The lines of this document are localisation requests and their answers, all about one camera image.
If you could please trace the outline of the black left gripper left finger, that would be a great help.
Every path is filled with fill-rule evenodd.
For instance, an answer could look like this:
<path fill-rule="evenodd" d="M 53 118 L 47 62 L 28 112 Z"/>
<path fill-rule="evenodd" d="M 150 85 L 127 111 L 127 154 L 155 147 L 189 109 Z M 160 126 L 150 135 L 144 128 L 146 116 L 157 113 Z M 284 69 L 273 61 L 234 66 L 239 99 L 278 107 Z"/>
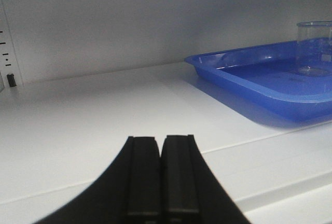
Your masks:
<path fill-rule="evenodd" d="M 161 223 L 160 157 L 155 139 L 128 137 L 94 183 L 38 223 Z"/>

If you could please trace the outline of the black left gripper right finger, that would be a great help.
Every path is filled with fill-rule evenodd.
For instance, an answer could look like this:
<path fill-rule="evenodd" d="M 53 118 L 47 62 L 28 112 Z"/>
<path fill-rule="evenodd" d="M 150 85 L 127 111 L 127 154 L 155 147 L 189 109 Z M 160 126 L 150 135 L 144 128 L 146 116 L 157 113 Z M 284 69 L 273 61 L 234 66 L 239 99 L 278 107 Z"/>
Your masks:
<path fill-rule="evenodd" d="M 210 170 L 193 135 L 168 135 L 161 166 L 164 223 L 249 223 Z"/>

